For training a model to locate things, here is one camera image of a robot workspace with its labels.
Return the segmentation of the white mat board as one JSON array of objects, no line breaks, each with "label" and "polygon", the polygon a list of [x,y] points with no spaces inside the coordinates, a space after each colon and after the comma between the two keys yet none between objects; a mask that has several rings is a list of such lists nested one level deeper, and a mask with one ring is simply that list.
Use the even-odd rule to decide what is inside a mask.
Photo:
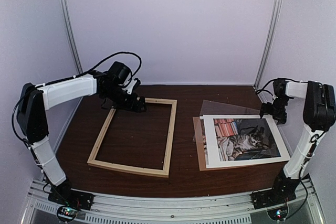
[{"label": "white mat board", "polygon": [[270,115],[203,115],[201,151],[205,169],[226,169],[290,160]]}]

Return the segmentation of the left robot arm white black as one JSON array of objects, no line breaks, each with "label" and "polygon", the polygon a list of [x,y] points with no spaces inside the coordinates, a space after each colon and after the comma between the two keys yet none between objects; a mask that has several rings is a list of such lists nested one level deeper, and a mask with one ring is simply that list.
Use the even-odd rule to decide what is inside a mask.
[{"label": "left robot arm white black", "polygon": [[131,70],[121,62],[114,62],[109,70],[90,70],[81,76],[73,76],[50,83],[23,86],[15,109],[16,121],[24,135],[24,142],[37,160],[41,171],[56,188],[54,194],[64,205],[71,205],[76,197],[65,183],[67,176],[61,168],[50,145],[46,112],[69,101],[98,95],[123,110],[136,113],[146,111],[145,98],[135,93],[140,85]]}]

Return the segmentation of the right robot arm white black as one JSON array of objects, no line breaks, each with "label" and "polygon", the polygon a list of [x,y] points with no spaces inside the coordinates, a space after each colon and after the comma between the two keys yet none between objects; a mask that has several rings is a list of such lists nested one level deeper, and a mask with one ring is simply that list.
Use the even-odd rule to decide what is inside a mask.
[{"label": "right robot arm white black", "polygon": [[287,121],[286,106],[290,99],[304,99],[303,132],[299,143],[289,162],[277,175],[269,199],[279,204],[295,193],[302,180],[304,171],[312,159],[314,152],[326,132],[335,124],[335,92],[334,87],[316,81],[296,81],[289,78],[276,78],[268,81],[272,84],[274,95],[272,102],[263,103],[259,115],[271,115],[279,124]]}]

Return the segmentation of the light wooden picture frame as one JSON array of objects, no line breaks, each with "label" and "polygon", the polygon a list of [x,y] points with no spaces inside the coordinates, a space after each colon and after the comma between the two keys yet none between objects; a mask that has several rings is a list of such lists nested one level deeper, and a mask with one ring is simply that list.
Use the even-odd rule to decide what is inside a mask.
[{"label": "light wooden picture frame", "polygon": [[177,100],[147,98],[147,111],[111,108],[87,160],[117,172],[168,178]]}]

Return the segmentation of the clear acrylic sheet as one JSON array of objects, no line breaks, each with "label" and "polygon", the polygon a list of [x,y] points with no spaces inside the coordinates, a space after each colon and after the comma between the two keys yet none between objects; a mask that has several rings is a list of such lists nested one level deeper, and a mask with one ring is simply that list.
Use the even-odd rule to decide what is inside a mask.
[{"label": "clear acrylic sheet", "polygon": [[246,144],[250,150],[270,149],[283,143],[272,116],[237,105],[204,100],[201,112],[193,119],[194,142],[206,144],[206,130],[215,135],[218,144],[229,141],[237,146]]}]

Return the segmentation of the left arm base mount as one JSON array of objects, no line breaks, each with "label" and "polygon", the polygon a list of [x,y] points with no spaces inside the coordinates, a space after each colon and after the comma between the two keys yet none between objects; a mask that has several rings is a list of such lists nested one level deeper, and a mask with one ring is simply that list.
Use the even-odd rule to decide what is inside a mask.
[{"label": "left arm base mount", "polygon": [[71,206],[72,208],[80,210],[90,210],[93,204],[94,195],[91,193],[71,190],[70,196],[66,198],[61,197],[56,192],[52,191],[48,196],[48,200],[59,205]]}]

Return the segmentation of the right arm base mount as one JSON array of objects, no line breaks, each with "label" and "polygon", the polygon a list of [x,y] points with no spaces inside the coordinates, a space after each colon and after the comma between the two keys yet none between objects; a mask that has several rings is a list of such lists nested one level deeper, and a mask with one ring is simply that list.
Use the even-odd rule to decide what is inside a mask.
[{"label": "right arm base mount", "polygon": [[251,193],[251,200],[254,209],[269,208],[279,204],[285,204],[288,201],[295,200],[296,194],[275,193],[273,189],[256,191]]}]

